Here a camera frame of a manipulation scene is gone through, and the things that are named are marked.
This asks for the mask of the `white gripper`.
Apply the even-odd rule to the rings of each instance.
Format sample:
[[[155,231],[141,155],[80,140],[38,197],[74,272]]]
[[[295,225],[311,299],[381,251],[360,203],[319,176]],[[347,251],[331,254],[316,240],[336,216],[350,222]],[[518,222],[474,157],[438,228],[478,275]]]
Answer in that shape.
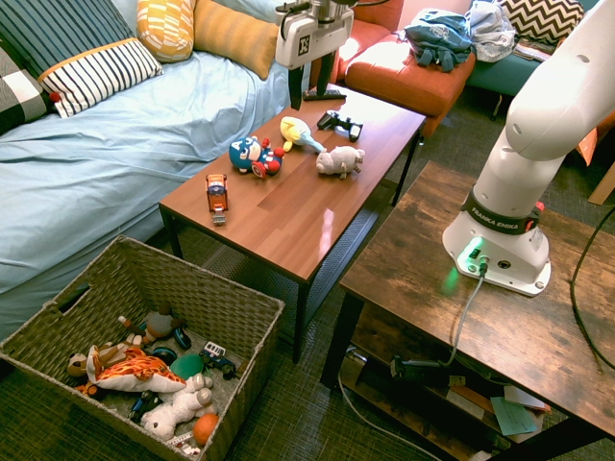
[[[279,26],[275,60],[288,70],[290,106],[303,101],[302,65],[318,58],[316,96],[323,100],[334,65],[334,52],[351,35],[354,1],[294,1],[275,8]]]

